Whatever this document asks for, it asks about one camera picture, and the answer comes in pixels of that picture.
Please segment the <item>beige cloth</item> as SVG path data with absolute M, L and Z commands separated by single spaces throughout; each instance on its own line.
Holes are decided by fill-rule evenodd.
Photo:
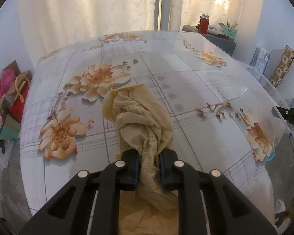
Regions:
M 119 234 L 178 234 L 178 197 L 161 187 L 158 168 L 160 152 L 172 149 L 168 112 L 141 84 L 108 91 L 102 115 L 115 127 L 120 154 L 135 149 L 141 161 L 137 189 L 120 193 Z

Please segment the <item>blue plastic trash basket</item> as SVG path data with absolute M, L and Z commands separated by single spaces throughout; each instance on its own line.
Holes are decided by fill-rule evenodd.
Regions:
M 270 162 L 275 157 L 275 154 L 276 154 L 276 150 L 273 149 L 272 153 L 268 157 L 266 157 L 264 161 Z

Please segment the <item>orange patterned roll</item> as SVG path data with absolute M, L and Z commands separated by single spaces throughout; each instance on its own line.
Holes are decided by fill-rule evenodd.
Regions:
M 290 67 L 294 63 L 294 50 L 286 45 L 285 49 L 281 55 L 279 63 L 270 78 L 270 83 L 277 88 L 283 81 L 284 77 L 287 75 Z

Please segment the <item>blue white patterned box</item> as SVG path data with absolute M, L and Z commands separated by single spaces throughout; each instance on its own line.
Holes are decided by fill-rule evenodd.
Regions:
M 258 46 L 256 48 L 250 62 L 250 66 L 254 67 L 254 69 L 256 70 L 253 75 L 257 80 L 261 79 L 261 75 L 266 70 L 270 55 L 270 52 L 268 52 L 268 50 L 266 50 L 263 46 Z

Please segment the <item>floral plastic tablecloth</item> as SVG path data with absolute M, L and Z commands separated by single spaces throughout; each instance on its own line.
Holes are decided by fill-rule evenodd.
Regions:
M 21 128 L 32 214 L 78 171 L 135 146 L 153 165 L 164 147 L 199 171 L 218 169 L 267 216 L 264 164 L 292 130 L 277 89 L 197 33 L 144 31 L 80 41 L 39 59 Z

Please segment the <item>grey cabinet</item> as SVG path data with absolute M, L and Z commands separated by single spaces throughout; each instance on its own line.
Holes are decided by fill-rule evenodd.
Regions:
M 182 31 L 184 32 L 196 32 L 198 33 L 198 29 L 191 25 L 184 25 L 182 28 Z M 236 43 L 230 39 L 224 39 L 220 36 L 215 36 L 213 34 L 201 34 L 203 37 L 205 37 L 207 40 L 209 40 L 211 43 L 215 44 L 217 47 L 225 51 L 230 56 L 233 56 Z

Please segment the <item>teal utensil holder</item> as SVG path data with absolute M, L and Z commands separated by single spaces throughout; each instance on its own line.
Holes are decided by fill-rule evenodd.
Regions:
M 225 23 L 220 22 L 219 25 L 221 26 L 221 34 L 226 36 L 229 40 L 234 41 L 237 35 L 236 27 L 238 26 L 238 23 L 226 19 Z

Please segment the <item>red thermos bottle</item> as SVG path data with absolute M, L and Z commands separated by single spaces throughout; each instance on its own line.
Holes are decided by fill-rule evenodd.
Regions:
M 209 16 L 207 14 L 202 14 L 199 21 L 199 33 L 207 34 L 209 27 Z

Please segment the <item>red gift bag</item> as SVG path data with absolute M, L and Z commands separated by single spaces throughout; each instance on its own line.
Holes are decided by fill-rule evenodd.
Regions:
M 30 83 L 30 80 L 24 75 L 19 75 L 15 79 L 16 96 L 14 104 L 10 108 L 10 113 L 19 123 L 22 121 L 25 100 L 30 88 Z

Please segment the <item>pink fluffy item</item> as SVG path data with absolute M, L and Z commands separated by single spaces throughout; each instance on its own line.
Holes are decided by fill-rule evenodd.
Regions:
M 8 92 L 16 79 L 14 70 L 2 70 L 0 73 L 0 99 Z

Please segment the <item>cream patterned curtain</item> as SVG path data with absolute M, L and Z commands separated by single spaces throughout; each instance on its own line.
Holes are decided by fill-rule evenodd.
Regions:
M 245 61 L 252 51 L 263 0 L 17 0 L 29 58 L 42 56 L 80 40 L 139 30 L 181 30 L 201 14 L 211 23 L 237 24 L 233 56 Z

